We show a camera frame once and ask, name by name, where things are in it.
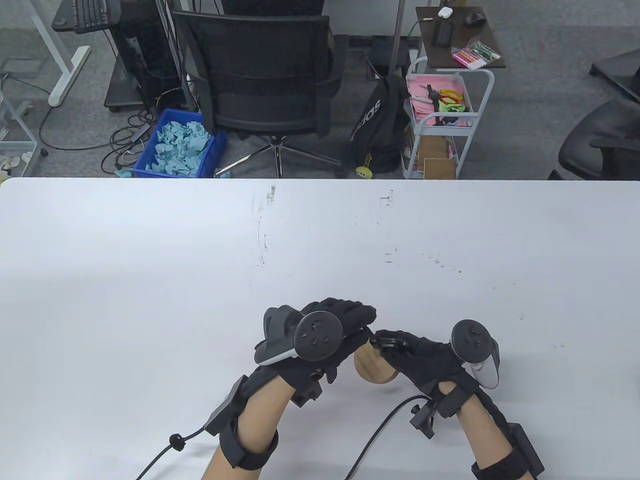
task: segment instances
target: velcro strap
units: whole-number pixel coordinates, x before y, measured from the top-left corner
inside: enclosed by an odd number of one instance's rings
[[[480,470],[477,462],[471,465],[471,472],[477,480],[519,480],[529,470],[524,456],[518,449],[489,467]]]
[[[469,400],[473,393],[467,392],[464,388],[456,386],[452,391],[445,395],[436,405],[438,413],[445,419],[453,417],[460,408]]]
[[[262,453],[254,453],[245,449],[237,434],[237,419],[231,420],[222,432],[220,432],[220,449],[232,468],[240,467],[243,470],[260,470],[271,457],[278,446],[278,431],[276,430],[269,448]]]

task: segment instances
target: black keyboard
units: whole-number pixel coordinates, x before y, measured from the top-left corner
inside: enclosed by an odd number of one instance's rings
[[[107,0],[73,0],[74,31],[87,33],[110,27]]]

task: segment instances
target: chair armrest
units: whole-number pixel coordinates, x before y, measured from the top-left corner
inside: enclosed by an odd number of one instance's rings
[[[638,140],[624,140],[620,138],[594,138],[589,142],[589,146],[593,148],[621,148],[623,150],[632,150],[634,152],[640,152],[640,141]]]

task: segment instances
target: hand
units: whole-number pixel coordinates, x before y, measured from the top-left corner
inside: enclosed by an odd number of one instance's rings
[[[479,390],[476,379],[466,372],[460,359],[448,345],[432,342],[424,337],[418,338],[401,330],[379,330],[376,337],[399,340],[406,346],[397,349],[381,348],[380,353],[392,367],[403,373],[426,395],[438,397],[440,392],[448,394],[456,384],[469,393]],[[442,385],[440,390],[436,387],[439,383]]]
[[[330,312],[340,320],[344,339],[338,350],[328,358],[317,362],[309,362],[301,358],[287,358],[270,365],[284,381],[300,394],[309,391],[314,386],[314,382],[317,382],[324,374],[326,374],[327,382],[333,383],[338,375],[338,365],[367,342],[371,332],[366,327],[376,319],[375,308],[363,305],[359,301],[336,300],[335,298],[309,303],[301,310],[304,315],[318,311]]]

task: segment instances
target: computer mouse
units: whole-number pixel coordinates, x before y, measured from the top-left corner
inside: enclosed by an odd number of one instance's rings
[[[484,24],[486,24],[486,17],[480,12],[472,12],[465,19],[467,27],[479,27]]]

